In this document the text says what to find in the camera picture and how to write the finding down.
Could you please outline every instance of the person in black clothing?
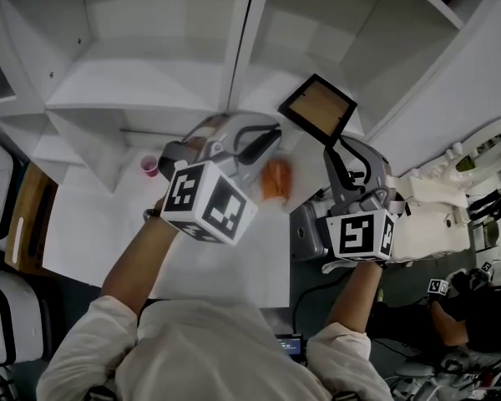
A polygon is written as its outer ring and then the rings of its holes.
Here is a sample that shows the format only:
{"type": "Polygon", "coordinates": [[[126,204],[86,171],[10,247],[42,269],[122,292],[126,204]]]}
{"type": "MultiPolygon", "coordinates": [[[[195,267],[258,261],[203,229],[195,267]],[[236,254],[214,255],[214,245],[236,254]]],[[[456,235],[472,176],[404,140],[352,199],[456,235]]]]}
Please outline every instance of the person in black clothing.
{"type": "Polygon", "coordinates": [[[476,200],[469,206],[469,216],[472,220],[479,220],[485,216],[492,216],[495,221],[501,218],[501,193],[494,190],[484,198],[476,200]]]}
{"type": "Polygon", "coordinates": [[[435,359],[458,345],[482,353],[501,352],[501,286],[466,289],[428,306],[377,303],[367,336],[396,340],[435,359]]]}

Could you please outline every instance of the white wall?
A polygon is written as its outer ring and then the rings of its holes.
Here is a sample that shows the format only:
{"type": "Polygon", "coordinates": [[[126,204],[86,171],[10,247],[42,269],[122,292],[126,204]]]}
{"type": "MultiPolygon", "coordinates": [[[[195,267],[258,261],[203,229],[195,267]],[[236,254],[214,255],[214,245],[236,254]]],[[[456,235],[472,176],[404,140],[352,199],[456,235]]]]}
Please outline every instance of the white wall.
{"type": "Polygon", "coordinates": [[[501,116],[501,0],[451,63],[429,80],[371,144],[395,175],[442,154],[501,116]]]}

